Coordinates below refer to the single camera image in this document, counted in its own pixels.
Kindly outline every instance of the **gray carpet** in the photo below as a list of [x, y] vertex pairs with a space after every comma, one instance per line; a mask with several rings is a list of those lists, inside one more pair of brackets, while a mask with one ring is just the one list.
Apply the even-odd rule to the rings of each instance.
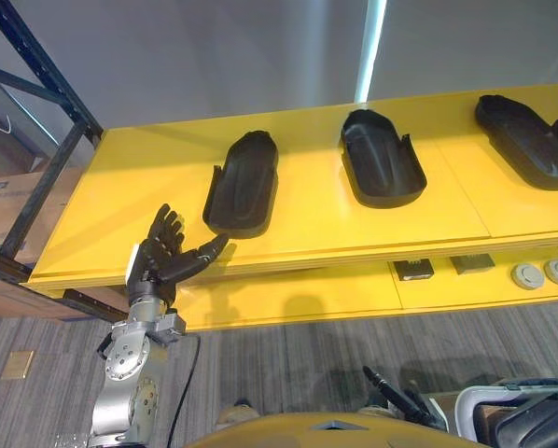
[[[26, 380], [0, 381], [0, 447], [85, 440], [103, 381], [94, 348], [107, 331], [100, 321], [0, 318], [0, 374], [10, 350], [36, 350]], [[153, 447], [164, 446], [194, 347], [186, 339], [171, 350]], [[219, 410], [239, 397], [262, 413], [355, 411], [369, 391], [363, 364], [425, 392], [558, 376], [558, 302], [205, 332], [174, 446], [210, 432]]]

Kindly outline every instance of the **cardboard box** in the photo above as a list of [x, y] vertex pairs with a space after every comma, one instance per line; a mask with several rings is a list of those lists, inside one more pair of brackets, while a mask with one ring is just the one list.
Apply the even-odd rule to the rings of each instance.
[[22, 317], [25, 315], [59, 320], [87, 317], [84, 313], [43, 298], [28, 289], [0, 280], [0, 316]]
[[[20, 211], [42, 175], [42, 173], [30, 173], [0, 177], [0, 210]], [[63, 170], [43, 206], [66, 205], [81, 176], [82, 170], [79, 168]]]
[[[65, 205], [53, 205], [41, 209], [22, 242], [15, 257], [16, 261], [28, 265], [33, 265], [38, 261], [64, 208]], [[18, 213], [19, 210], [16, 209], [0, 210], [0, 247], [18, 217]]]
[[13, 133], [0, 131], [0, 175], [29, 173], [35, 155]]
[[[0, 246], [41, 175], [31, 173], [0, 177]], [[80, 169], [64, 170], [60, 174], [28, 231], [16, 261], [24, 264], [38, 261], [81, 175]]]

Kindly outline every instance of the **white wall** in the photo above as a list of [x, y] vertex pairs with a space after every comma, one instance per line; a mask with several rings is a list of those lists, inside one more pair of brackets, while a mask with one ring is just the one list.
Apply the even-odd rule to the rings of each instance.
[[[354, 99], [365, 0], [14, 4], [105, 128]], [[547, 82], [558, 0], [388, 1], [371, 99]]]
[[558, 0], [389, 0], [370, 98], [558, 82]]

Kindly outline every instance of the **metal shelving rack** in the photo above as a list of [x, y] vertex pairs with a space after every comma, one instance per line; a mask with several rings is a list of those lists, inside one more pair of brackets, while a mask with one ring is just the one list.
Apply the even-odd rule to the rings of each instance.
[[[96, 147], [101, 140], [103, 128], [82, 103], [55, 63], [33, 36], [20, 14], [18, 14], [8, 0], [0, 0], [0, 30], [35, 73], [43, 86], [34, 84], [1, 69], [0, 84], [13, 87], [19, 91], [25, 91], [58, 105], [74, 122], [72, 129], [59, 145], [47, 170], [36, 184], [35, 189], [21, 209], [20, 214], [0, 247], [0, 279], [22, 288], [20, 283], [26, 282], [29, 279], [32, 269], [18, 263], [14, 258], [28, 230], [33, 225], [36, 215], [43, 206], [53, 184], [82, 135], [85, 135], [92, 145]], [[25, 290], [51, 300], [51, 298], [42, 296], [30, 289], [25, 288]], [[74, 289], [65, 290], [63, 298], [57, 302], [110, 322], [124, 318], [124, 313], [121, 311], [111, 308]]]

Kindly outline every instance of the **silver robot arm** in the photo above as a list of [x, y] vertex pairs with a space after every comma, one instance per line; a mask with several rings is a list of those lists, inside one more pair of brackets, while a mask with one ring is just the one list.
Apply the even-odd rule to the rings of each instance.
[[91, 448], [148, 445], [167, 345], [176, 342], [186, 328], [171, 308], [175, 284], [205, 269], [228, 242], [226, 235], [219, 235], [198, 249], [181, 253], [184, 235], [177, 214], [169, 212], [165, 204], [148, 237], [134, 247], [126, 274], [128, 318], [113, 324], [98, 349], [105, 359], [105, 384], [92, 412]]

